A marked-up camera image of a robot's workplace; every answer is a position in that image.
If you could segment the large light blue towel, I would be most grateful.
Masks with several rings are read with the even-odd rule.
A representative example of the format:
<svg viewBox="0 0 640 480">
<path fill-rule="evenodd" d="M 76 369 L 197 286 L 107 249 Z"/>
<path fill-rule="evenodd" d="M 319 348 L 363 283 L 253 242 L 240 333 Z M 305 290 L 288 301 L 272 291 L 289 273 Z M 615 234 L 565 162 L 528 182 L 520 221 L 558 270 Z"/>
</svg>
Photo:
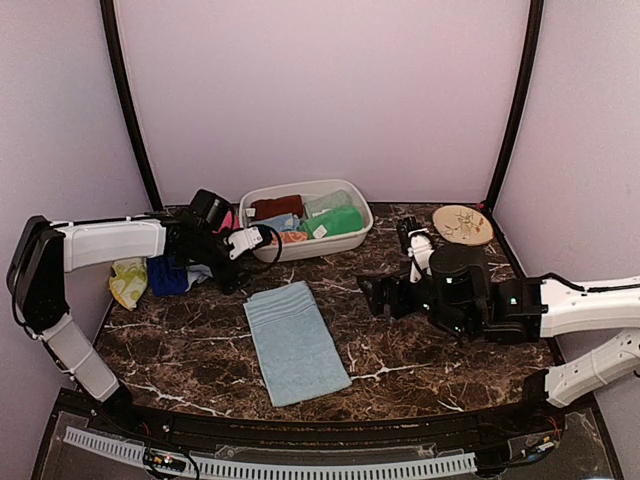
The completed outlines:
<svg viewBox="0 0 640 480">
<path fill-rule="evenodd" d="M 271 404 L 285 407 L 351 386 L 304 281 L 258 292 L 244 304 Z"/>
</svg>

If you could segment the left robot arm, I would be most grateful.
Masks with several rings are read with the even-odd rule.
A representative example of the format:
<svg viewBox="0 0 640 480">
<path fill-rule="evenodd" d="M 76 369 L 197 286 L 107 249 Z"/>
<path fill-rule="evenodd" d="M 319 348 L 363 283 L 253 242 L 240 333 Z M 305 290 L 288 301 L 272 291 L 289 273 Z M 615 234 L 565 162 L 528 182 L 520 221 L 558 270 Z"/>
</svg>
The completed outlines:
<svg viewBox="0 0 640 480">
<path fill-rule="evenodd" d="M 254 226 L 225 229 L 231 205 L 199 190 L 191 205 L 96 220 L 30 217 L 6 276 L 14 317 L 41 344 L 59 370 L 103 405 L 101 417 L 120 436 L 141 427 L 131 393 L 97 352 L 75 318 L 71 283 L 85 270 L 126 259 L 169 257 L 210 271 L 218 288 L 233 293 L 248 281 L 239 259 L 266 241 Z"/>
</svg>

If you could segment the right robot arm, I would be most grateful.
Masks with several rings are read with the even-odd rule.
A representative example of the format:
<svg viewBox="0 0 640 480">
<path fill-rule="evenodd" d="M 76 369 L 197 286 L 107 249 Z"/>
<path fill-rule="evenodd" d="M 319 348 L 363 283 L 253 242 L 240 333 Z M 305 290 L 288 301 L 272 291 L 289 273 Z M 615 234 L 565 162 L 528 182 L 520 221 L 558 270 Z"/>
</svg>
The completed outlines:
<svg viewBox="0 0 640 480">
<path fill-rule="evenodd" d="M 430 324 L 459 340 L 483 338 L 512 345 L 560 335 L 617 330 L 604 344 L 568 363 L 529 375 L 522 403 L 510 413 L 521 434 L 534 432 L 549 405 L 574 400 L 639 367 L 639 280 L 573 283 L 548 273 L 494 282 L 484 251 L 448 244 L 422 260 L 410 249 L 410 267 L 397 274 L 360 275 L 357 284 L 373 315 L 426 315 Z"/>
</svg>

